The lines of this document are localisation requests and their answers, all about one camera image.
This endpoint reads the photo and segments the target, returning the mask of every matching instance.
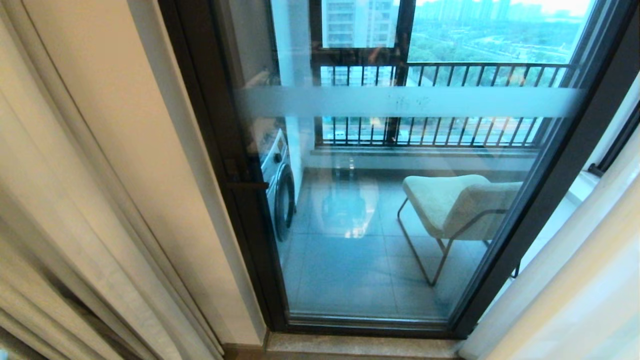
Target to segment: chair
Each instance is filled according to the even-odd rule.
[[[521,185],[522,183],[491,183],[480,175],[409,176],[404,179],[406,199],[400,206],[397,217],[429,286],[435,286],[438,281],[454,240],[482,241],[489,246],[489,240],[497,232]],[[442,260],[433,280],[429,280],[400,219],[400,212],[407,201],[411,202],[425,230],[436,239],[442,251]]]

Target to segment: white curtain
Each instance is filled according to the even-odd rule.
[[[636,130],[593,193],[480,321],[461,356],[640,358],[639,149]]]
[[[221,359],[21,3],[0,20],[0,327],[51,359]]]

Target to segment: sliding glass door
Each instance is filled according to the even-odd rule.
[[[637,73],[633,1],[160,3],[274,331],[464,337]]]

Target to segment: sky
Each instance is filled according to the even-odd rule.
[[[416,0],[416,5],[420,6],[426,1],[436,0]],[[554,13],[558,10],[569,10],[571,15],[579,16],[589,8],[591,0],[511,0],[511,4],[525,3],[525,4],[542,4],[542,12]]]

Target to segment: door threshold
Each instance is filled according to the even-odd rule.
[[[461,340],[370,338],[271,333],[269,353],[304,353],[340,356],[399,357],[420,359],[461,359]]]

